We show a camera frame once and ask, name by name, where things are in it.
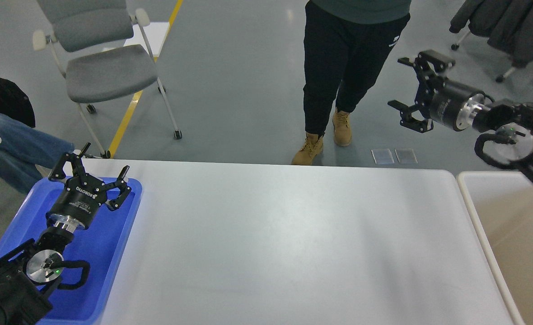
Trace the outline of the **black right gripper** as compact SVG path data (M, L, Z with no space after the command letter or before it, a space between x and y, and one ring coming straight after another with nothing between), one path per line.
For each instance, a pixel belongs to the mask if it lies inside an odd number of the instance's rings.
M419 87L416 104L408 106L397 100L388 105L399 111L399 123L419 133L432 131L433 122L454 131L482 124L491 107L485 104L486 94L474 87L450 80L446 72L456 65L456 60L435 50L420 51L413 59L401 57L399 64L412 67ZM419 120L413 113L420 111L427 119Z

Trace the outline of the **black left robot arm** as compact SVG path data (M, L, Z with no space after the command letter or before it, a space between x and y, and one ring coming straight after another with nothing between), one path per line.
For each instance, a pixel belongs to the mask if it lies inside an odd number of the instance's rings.
M33 325L52 309L50 296L57 290L76 290L90 276L91 263L67 260L65 251L77 230L89 229L99 209L118 210L132 189L124 166L112 182L84 168L83 155L64 153L48 180L62 181L63 190L45 213L46 229L0 257L0 325Z

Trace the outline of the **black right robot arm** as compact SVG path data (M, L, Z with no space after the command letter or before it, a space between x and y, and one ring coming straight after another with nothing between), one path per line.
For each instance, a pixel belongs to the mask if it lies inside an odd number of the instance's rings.
M496 101L482 90L451 80L446 74L455 59L434 50L398 62L413 68L418 81L413 105L388 101L399 111L403 127L420 133L431 131L434 123L456 132L472 128L479 132L474 152L483 162L517 170L533 183L533 103Z

